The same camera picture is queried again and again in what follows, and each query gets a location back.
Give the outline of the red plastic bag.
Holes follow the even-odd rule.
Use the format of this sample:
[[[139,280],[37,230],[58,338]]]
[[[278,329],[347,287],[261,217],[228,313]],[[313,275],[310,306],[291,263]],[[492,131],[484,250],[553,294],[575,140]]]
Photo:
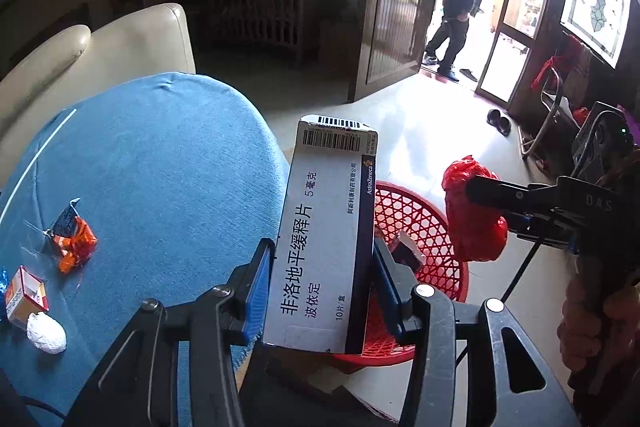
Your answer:
[[[454,161],[442,176],[449,237],[454,257],[460,262],[495,261],[508,239],[508,225],[500,212],[475,204],[466,196],[468,182],[476,176],[498,180],[472,155]]]

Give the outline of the crumpled white tissue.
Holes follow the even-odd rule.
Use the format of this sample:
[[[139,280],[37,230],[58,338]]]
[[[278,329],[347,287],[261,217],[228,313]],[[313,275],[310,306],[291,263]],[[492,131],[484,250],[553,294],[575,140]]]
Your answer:
[[[66,350],[67,339],[63,326],[47,313],[29,314],[26,325],[27,339],[47,355],[58,355]]]

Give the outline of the white blue medicine box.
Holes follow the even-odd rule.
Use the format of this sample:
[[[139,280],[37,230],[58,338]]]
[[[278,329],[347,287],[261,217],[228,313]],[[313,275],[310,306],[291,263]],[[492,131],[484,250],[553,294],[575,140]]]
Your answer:
[[[356,120],[299,119],[262,340],[358,355],[366,332],[378,134]]]

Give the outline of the person in dark clothes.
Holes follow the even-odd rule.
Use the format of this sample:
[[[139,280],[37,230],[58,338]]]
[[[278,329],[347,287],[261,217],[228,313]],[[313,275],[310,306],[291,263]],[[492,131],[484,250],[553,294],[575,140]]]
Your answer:
[[[483,0],[442,0],[442,21],[423,53],[424,65],[437,65],[436,74],[451,81],[459,79],[452,70],[454,60],[466,43],[470,19]]]

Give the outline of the orange snack wrapper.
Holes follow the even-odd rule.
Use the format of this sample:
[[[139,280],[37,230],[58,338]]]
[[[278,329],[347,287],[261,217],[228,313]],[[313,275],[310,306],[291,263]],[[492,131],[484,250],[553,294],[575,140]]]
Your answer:
[[[58,269],[70,274],[85,265],[98,246],[88,222],[81,217],[77,205],[80,199],[72,199],[49,228],[44,230],[58,258]]]

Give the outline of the red plastic basket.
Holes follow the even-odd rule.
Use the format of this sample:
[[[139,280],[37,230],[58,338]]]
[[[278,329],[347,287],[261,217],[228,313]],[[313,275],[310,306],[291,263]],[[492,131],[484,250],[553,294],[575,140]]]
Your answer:
[[[375,235],[393,248],[408,235],[424,261],[414,272],[420,283],[431,285],[450,299],[464,303],[469,291],[469,268],[454,259],[445,213],[408,188],[378,181],[375,189]],[[368,366],[390,366],[413,357],[412,346],[401,346],[387,332],[375,293],[370,294],[366,335],[361,355],[335,355],[335,366],[347,374]]]

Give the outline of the metal chair frame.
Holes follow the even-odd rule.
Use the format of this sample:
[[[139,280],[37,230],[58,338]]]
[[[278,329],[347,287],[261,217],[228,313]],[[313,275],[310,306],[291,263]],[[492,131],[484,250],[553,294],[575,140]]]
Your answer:
[[[577,121],[570,110],[570,101],[565,95],[564,82],[558,70],[553,66],[547,67],[542,75],[542,80],[544,82],[539,91],[539,101],[547,114],[544,116],[539,130],[531,138],[522,129],[518,130],[520,153],[523,160],[535,155],[552,124],[564,121],[573,131],[579,130]]]

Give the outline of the framed map picture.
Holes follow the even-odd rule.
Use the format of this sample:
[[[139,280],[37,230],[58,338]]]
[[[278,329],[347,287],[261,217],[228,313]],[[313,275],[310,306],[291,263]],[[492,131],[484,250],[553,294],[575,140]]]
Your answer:
[[[615,67],[624,43],[631,0],[565,0],[561,24]]]

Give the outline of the dark wooden crib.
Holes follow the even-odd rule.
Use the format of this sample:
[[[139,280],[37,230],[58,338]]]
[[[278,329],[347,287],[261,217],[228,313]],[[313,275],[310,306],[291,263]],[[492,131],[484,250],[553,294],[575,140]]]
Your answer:
[[[296,63],[313,60],[321,24],[341,11],[345,0],[175,0],[186,11],[198,46],[285,50]]]

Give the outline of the pair of dark shoes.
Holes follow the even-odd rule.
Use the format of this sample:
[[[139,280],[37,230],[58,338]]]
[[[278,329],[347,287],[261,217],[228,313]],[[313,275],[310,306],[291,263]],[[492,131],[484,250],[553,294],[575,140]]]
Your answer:
[[[499,109],[491,109],[487,114],[487,122],[495,127],[503,136],[509,136],[512,129],[511,121]]]

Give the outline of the white thin stick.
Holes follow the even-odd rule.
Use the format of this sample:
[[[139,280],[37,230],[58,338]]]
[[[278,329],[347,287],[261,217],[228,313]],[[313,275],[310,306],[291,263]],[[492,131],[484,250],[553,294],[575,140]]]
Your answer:
[[[37,160],[42,155],[42,153],[46,150],[46,148],[51,143],[51,141],[58,135],[58,132],[61,131],[61,129],[75,116],[76,113],[77,113],[77,108],[74,107],[65,115],[65,118],[61,120],[61,122],[56,126],[56,128],[49,134],[49,136],[47,137],[47,140],[40,145],[35,155],[32,156],[32,159],[29,161],[27,166],[23,169],[23,171],[21,172],[21,176],[17,179],[16,183],[14,184],[14,187],[12,188],[11,193],[6,199],[6,205],[4,205],[2,208],[1,215],[0,215],[0,225],[2,225],[4,219],[6,219],[6,214],[8,213],[12,205],[13,199],[17,194],[18,190],[20,189],[21,185],[23,184],[24,180],[26,179],[26,176],[29,174],[29,171],[32,170],[32,167],[36,165]]]

